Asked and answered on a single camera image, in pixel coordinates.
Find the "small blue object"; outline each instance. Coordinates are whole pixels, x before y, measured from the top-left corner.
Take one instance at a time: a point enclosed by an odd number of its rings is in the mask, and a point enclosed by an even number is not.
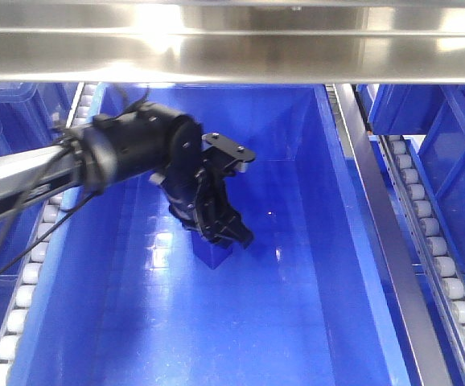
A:
[[[215,269],[222,261],[233,253],[232,245],[228,248],[221,248],[203,240],[197,232],[191,233],[191,246],[193,253],[209,268]]]

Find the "metal rail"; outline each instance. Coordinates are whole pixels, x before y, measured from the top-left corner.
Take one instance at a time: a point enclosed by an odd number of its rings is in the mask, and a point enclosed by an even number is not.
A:
[[[350,84],[335,84],[334,90],[389,271],[418,378],[421,384],[426,386],[450,385],[451,377],[368,140],[354,92]]]
[[[0,80],[465,83],[465,0],[0,2]]]

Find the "robotic arm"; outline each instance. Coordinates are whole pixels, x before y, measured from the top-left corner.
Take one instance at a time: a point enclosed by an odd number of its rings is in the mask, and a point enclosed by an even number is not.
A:
[[[171,214],[186,229],[224,248],[234,241],[246,248],[253,234],[228,202],[224,178],[254,159],[253,151],[221,134],[203,136],[190,116],[146,102],[118,117],[96,115],[90,124],[67,129],[56,145],[0,157],[0,219],[23,192],[29,192],[27,207],[69,187],[102,192],[151,170],[150,181],[163,189]]]

